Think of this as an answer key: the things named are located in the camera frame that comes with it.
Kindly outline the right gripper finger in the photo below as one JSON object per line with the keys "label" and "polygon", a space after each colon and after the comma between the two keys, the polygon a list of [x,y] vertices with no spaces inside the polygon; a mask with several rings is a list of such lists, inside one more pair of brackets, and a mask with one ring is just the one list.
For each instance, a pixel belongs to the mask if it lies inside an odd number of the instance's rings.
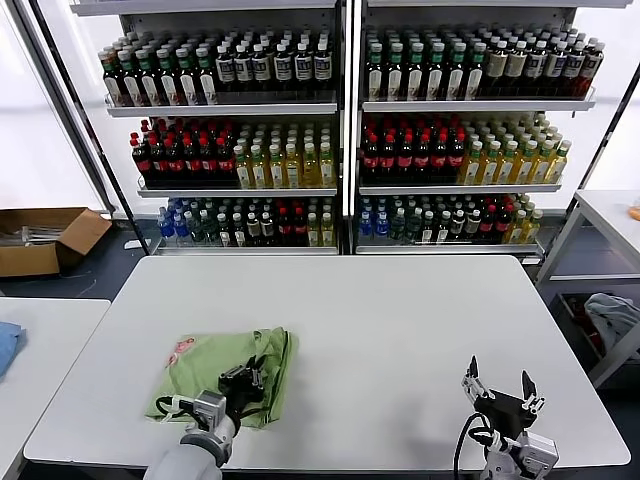
{"label": "right gripper finger", "polygon": [[479,377],[478,363],[475,355],[471,357],[469,366],[462,378],[461,386],[470,401],[476,401],[480,398],[494,399],[492,391],[484,385]]}
{"label": "right gripper finger", "polygon": [[522,389],[524,396],[522,408],[530,413],[538,413],[543,408],[546,399],[538,394],[536,384],[526,370],[522,371]]}

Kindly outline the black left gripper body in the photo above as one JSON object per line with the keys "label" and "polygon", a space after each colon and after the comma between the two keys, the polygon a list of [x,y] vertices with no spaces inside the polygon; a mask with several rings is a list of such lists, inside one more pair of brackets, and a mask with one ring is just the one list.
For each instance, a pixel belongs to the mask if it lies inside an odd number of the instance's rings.
{"label": "black left gripper body", "polygon": [[240,416],[252,403],[263,401],[262,373],[259,369],[239,365],[218,378],[218,389],[226,398],[226,412]]}

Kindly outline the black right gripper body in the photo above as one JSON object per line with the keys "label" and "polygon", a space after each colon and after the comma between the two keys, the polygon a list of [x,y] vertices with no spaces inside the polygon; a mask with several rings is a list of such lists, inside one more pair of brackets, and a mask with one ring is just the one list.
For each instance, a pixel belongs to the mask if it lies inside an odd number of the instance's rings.
{"label": "black right gripper body", "polygon": [[517,438],[531,427],[531,412],[523,408],[524,401],[514,396],[490,391],[491,396],[479,396],[474,409],[483,414],[491,427],[506,438]]}

